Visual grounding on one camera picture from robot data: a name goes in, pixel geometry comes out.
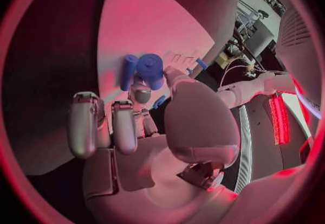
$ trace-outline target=white panel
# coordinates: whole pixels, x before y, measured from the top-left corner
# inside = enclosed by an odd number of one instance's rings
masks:
[[[119,89],[124,55],[140,57],[155,53],[163,59],[164,67],[173,65],[186,71],[195,68],[196,58],[203,58],[213,45],[204,28],[175,0],[105,0],[97,69],[100,97],[106,103],[107,115],[111,101],[127,98],[127,93]],[[149,106],[163,94],[169,94],[166,84],[153,91]]]

